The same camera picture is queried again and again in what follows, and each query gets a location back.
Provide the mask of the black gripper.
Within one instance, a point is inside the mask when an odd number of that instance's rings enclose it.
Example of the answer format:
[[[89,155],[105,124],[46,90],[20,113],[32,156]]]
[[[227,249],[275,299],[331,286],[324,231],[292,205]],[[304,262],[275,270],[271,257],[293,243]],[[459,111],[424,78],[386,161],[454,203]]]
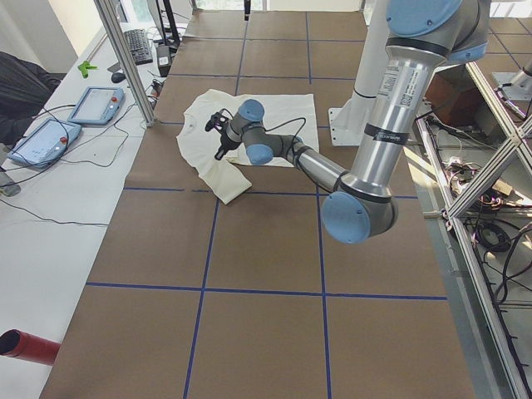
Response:
[[[226,135],[220,137],[220,148],[214,155],[216,160],[222,160],[225,154],[230,150],[236,150],[239,147],[239,142],[230,139]]]
[[[244,0],[244,20],[248,21],[251,13],[251,0]]]

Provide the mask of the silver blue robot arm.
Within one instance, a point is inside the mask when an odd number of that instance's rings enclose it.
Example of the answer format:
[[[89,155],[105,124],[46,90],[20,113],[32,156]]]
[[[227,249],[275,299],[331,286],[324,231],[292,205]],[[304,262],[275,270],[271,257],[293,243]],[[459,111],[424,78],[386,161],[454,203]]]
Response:
[[[263,124],[264,107],[244,101],[235,113],[214,113],[205,125],[216,130],[216,160],[244,146],[252,165],[275,157],[292,163],[329,195],[321,219],[345,244],[383,234],[397,221],[389,181],[407,143],[434,70],[482,58],[487,48],[488,1],[388,1],[372,15],[370,28],[384,28],[388,62],[362,141],[350,170],[305,145],[296,135],[274,135]]]

